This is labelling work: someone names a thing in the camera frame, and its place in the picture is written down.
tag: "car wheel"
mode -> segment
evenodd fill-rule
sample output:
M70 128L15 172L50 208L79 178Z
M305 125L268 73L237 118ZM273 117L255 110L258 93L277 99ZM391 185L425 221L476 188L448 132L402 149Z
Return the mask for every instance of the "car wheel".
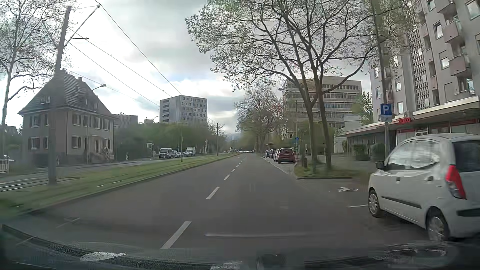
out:
M368 192L368 211L376 218L383 216L383 210L380 209L380 202L374 189Z
M427 217L428 238L432 241L448 241L450 229L447 221L439 210L434 210Z

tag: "storefront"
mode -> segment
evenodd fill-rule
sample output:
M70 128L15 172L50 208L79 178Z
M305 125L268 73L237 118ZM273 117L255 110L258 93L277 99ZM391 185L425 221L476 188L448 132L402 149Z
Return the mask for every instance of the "storefront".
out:
M403 140L427 134L468 133L480 135L479 97L469 97L452 101L432 108L396 116L389 123L390 148L393 149ZM384 142L384 123L377 122L347 131L348 148L354 144L370 147L377 142Z

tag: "red car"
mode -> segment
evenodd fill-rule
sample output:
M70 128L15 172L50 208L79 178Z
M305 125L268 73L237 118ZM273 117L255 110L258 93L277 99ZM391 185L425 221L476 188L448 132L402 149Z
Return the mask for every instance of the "red car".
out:
M295 153L291 148L282 148L278 151L278 158L276 161L280 164L282 162L295 163Z

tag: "car side mirror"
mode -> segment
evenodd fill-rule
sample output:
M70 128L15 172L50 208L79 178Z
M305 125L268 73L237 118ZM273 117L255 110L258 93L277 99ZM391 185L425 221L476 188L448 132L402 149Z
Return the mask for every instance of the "car side mirror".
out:
M375 162L375 165L376 165L377 169L382 170L382 171L385 170L385 163L384 163L384 161Z

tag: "car window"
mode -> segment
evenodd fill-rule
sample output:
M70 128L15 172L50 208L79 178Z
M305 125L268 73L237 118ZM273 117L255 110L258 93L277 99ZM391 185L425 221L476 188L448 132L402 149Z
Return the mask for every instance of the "car window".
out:
M411 169L428 169L440 162L440 145L433 141L416 140L410 164Z
M453 143L458 172L480 171L480 141Z
M388 158L386 171L407 169L411 163L412 145L412 142L407 142L395 148Z

